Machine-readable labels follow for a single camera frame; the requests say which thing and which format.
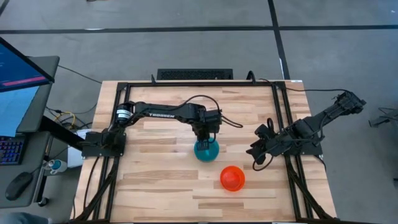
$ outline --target keyboard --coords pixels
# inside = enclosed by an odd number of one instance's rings
[[[25,136],[0,137],[0,166],[18,165],[25,149]]]
[[[232,69],[158,69],[157,80],[232,80]]]

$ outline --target computer mouse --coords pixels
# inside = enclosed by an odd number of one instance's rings
[[[32,182],[33,175],[28,172],[20,173],[6,189],[6,199],[17,200],[27,186]]]

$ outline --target orange cup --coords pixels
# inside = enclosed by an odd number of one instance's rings
[[[244,185],[244,173],[236,166],[228,166],[221,171],[220,182],[229,191],[241,190]]]

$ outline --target computer monitor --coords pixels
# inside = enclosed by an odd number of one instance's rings
[[[0,37],[0,92],[54,82],[39,66]]]

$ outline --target yellow cable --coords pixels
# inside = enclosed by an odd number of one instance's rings
[[[70,112],[70,111],[62,112],[62,113],[60,113],[59,115],[57,115],[57,116],[54,118],[54,121],[59,121],[59,119],[60,119],[63,115],[65,115],[65,114],[70,114],[70,116],[73,117],[72,124],[69,126],[69,129],[70,129],[70,128],[75,124],[75,121],[76,121],[76,116],[75,116],[74,113],[72,113],[72,112]]]

